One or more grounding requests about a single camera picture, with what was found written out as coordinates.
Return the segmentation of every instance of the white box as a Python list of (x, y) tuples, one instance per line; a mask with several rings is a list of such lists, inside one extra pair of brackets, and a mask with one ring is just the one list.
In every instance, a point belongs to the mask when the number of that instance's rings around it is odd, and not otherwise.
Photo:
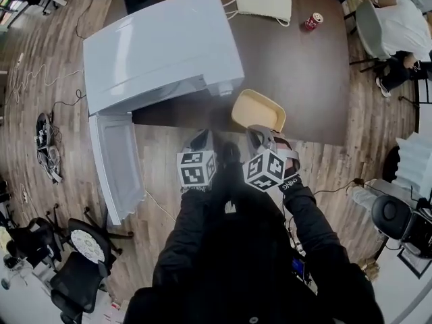
[(244, 79), (221, 0), (162, 1), (104, 27), (83, 47), (90, 115), (204, 89), (226, 95)]
[(267, 149), (243, 165), (244, 182), (266, 192), (284, 182), (285, 159)]
[(216, 173), (215, 153), (178, 153), (177, 169), (182, 187), (208, 186)]

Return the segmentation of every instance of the white shirt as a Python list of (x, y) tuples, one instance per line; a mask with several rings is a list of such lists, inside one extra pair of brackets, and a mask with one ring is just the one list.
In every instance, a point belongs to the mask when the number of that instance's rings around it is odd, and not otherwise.
[(383, 45), (390, 55), (413, 53), (420, 61), (430, 61), (431, 32), (421, 11), (411, 0), (396, 0), (396, 6), (377, 8), (383, 27)]

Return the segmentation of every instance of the beige plastic tray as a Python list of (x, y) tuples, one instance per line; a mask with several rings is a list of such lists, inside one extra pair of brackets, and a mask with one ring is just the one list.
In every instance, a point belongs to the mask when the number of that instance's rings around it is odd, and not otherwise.
[(247, 128), (262, 125), (278, 132), (285, 124), (285, 111), (276, 102), (251, 89), (243, 90), (231, 112), (232, 119)]

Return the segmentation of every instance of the white mini fridge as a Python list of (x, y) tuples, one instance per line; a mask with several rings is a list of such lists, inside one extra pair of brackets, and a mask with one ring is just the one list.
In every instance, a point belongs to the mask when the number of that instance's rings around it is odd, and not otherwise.
[(244, 72), (221, 0), (166, 0), (86, 39), (84, 77), (94, 161), (119, 225), (145, 195), (131, 112), (203, 89), (229, 95)]

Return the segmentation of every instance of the fridge door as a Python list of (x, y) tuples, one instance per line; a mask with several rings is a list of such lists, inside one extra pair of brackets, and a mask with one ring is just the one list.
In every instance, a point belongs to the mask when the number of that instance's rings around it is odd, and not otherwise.
[(132, 114), (92, 115), (88, 119), (94, 162), (114, 225), (144, 199)]

